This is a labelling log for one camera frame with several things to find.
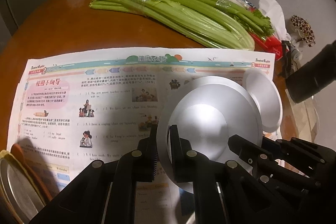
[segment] black cylinder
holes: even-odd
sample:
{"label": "black cylinder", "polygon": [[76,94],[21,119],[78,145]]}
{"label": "black cylinder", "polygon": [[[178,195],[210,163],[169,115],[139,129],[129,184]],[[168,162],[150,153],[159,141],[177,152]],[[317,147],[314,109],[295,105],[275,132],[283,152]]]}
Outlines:
{"label": "black cylinder", "polygon": [[336,41],[326,45],[312,60],[286,79],[295,103],[315,95],[336,79]]}

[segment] screw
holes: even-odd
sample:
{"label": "screw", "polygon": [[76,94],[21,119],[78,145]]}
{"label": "screw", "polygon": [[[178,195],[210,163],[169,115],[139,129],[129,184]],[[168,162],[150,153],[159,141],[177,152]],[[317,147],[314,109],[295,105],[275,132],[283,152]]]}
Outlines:
{"label": "screw", "polygon": [[230,168],[236,168],[238,166],[238,163],[234,160],[229,160],[227,163],[226,163],[227,166],[229,166]]}
{"label": "screw", "polygon": [[101,167],[103,164],[101,163],[100,160],[95,160],[93,163],[92,163],[92,167],[93,168],[99,168]]}
{"label": "screw", "polygon": [[195,150],[189,150],[188,152],[187,152],[187,156],[188,157],[196,157],[196,155],[197,155],[197,152],[195,151]]}
{"label": "screw", "polygon": [[269,181],[269,177],[268,177],[268,176],[265,176],[265,175],[262,175],[262,176],[260,177],[260,180],[261,180],[262,182],[266,183],[266,182]]}
{"label": "screw", "polygon": [[140,157],[142,155],[141,151],[140,150],[134,150],[132,152],[132,156],[133,157]]}

